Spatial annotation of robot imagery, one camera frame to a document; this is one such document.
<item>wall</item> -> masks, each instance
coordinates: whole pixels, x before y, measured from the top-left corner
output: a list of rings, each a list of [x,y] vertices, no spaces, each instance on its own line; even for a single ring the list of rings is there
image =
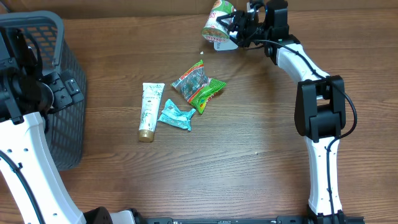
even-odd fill
[[[2,0],[13,11],[49,10],[62,18],[208,14],[215,0]],[[245,9],[248,0],[230,0]],[[398,7],[398,0],[290,0],[289,10]]]

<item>gray plastic bin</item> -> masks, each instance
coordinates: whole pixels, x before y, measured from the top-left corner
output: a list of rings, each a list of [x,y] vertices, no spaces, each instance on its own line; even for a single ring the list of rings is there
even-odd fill
[[[73,52],[63,39],[63,22],[53,12],[16,12],[0,15],[0,26],[15,27],[29,32],[40,46],[43,74],[68,72],[77,82],[86,98],[86,75]],[[33,43],[25,38],[33,52]],[[51,156],[58,170],[77,166],[82,156],[86,99],[49,115],[49,131],[46,134]]]

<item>snack wrapper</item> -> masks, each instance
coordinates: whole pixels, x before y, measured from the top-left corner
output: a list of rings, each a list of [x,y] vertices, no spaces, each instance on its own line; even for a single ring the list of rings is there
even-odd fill
[[[158,121],[191,131],[191,117],[195,112],[193,108],[191,111],[180,111],[173,101],[168,99]]]
[[[204,112],[207,102],[211,100],[213,95],[224,88],[225,85],[225,82],[208,78],[205,75],[202,60],[194,64],[177,81],[172,83],[172,87],[181,93],[200,114]]]

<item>crumpled blue packaging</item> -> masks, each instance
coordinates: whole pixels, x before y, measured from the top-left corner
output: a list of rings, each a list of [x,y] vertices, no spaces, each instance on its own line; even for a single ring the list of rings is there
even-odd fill
[[[168,99],[158,121],[191,131],[191,117],[196,109],[180,111],[172,100]]]

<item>wooden tabletop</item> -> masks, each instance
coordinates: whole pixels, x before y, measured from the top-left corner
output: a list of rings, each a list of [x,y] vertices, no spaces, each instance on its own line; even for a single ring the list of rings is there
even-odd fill
[[[145,217],[304,215],[308,152],[294,125],[296,85],[261,50],[217,53],[200,35],[207,16],[69,20],[65,38],[88,79],[84,155],[61,172],[78,208],[134,207]],[[290,32],[324,71],[341,75],[358,127],[340,143],[338,186],[347,215],[396,223],[398,213],[398,9],[291,12]],[[227,86],[192,131],[157,123],[138,142],[143,82],[170,84],[203,59]],[[347,125],[352,114],[347,105]],[[20,223],[0,181],[0,223]]]

